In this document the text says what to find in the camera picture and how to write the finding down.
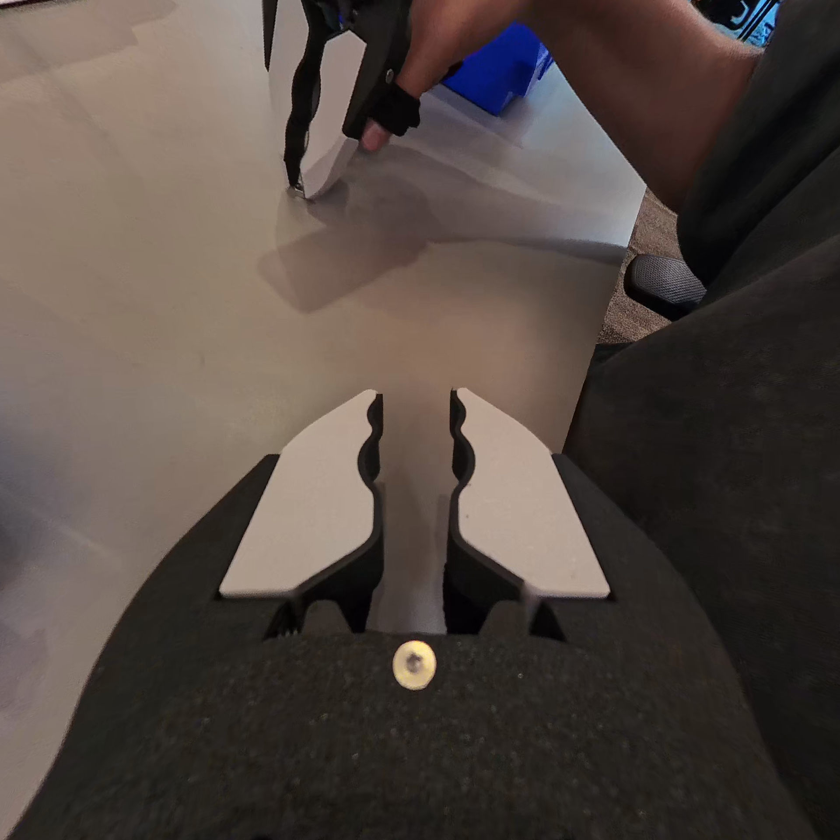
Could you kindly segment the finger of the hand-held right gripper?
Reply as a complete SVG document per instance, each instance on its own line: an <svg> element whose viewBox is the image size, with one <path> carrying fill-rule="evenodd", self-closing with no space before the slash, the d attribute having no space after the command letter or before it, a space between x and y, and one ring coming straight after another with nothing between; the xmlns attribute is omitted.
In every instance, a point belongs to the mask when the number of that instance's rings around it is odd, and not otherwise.
<svg viewBox="0 0 840 840"><path fill-rule="evenodd" d="M305 197L315 200L339 178L357 145L344 130L366 45L355 33L338 35L310 24L305 52Z"/></svg>
<svg viewBox="0 0 840 840"><path fill-rule="evenodd" d="M305 130L309 122L305 52L309 26L323 25L323 14L318 4L310 1L263 1L261 13L277 147L288 185L296 181L303 184Z"/></svg>

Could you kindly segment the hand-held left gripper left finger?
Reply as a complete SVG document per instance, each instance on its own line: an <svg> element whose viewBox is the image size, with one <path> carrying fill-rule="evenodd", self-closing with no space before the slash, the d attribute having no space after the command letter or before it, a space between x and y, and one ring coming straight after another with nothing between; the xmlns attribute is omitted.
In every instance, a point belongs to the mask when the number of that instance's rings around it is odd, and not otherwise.
<svg viewBox="0 0 840 840"><path fill-rule="evenodd" d="M302 620L334 602L366 621L384 572L380 474L384 399L363 391L310 424L280 452L222 579L227 600L284 601Z"/></svg>

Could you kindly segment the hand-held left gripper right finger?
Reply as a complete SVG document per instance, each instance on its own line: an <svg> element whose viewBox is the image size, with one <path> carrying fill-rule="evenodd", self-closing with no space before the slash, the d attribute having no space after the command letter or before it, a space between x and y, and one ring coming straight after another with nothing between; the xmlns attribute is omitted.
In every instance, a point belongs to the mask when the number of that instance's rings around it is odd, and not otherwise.
<svg viewBox="0 0 840 840"><path fill-rule="evenodd" d="M612 591L550 449L465 387L450 393L456 487L448 601L484 621L500 602L603 602Z"/></svg>

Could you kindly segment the blue plastic bin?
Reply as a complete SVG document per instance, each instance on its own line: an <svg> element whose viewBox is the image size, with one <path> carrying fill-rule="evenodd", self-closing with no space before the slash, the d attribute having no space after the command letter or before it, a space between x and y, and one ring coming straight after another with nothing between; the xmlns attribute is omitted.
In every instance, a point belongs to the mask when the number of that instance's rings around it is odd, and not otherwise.
<svg viewBox="0 0 840 840"><path fill-rule="evenodd" d="M527 97L552 64L550 52L530 28L511 24L452 69L442 84L498 117L512 102Z"/></svg>

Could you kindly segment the person's right forearm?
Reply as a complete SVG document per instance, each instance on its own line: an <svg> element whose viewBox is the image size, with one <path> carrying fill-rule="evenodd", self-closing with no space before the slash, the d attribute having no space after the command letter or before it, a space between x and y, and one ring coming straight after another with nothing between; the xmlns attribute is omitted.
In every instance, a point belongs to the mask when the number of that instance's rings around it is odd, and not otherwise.
<svg viewBox="0 0 840 840"><path fill-rule="evenodd" d="M682 1L526 2L521 21L650 192L679 213L762 51Z"/></svg>

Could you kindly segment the grey desk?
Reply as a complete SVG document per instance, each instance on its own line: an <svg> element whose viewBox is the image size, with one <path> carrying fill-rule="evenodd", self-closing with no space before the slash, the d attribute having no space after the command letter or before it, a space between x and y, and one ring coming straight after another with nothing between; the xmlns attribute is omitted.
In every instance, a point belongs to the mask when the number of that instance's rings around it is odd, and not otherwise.
<svg viewBox="0 0 840 840"><path fill-rule="evenodd" d="M259 2L2 12L2 837L161 558L266 454L384 396L371 625L444 630L464 386L562 449L644 184L552 67L286 191Z"/></svg>

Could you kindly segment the person's right hand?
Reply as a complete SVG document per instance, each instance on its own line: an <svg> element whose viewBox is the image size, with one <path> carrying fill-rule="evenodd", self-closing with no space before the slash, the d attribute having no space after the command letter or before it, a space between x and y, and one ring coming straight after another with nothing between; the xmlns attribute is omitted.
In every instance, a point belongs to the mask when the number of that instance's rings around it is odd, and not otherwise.
<svg viewBox="0 0 840 840"><path fill-rule="evenodd" d="M376 152L419 123L419 100L461 60L518 23L540 29L560 9L554 1L415 1L410 44L401 71L371 111L360 142Z"/></svg>

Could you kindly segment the person's dark clothing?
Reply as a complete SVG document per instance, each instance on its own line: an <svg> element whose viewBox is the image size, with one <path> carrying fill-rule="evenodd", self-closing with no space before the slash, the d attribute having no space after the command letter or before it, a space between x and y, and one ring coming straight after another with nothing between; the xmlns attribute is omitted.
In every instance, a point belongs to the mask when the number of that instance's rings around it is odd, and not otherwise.
<svg viewBox="0 0 840 840"><path fill-rule="evenodd" d="M838 838L839 6L785 2L679 211L698 309L589 373L565 450L685 577Z"/></svg>

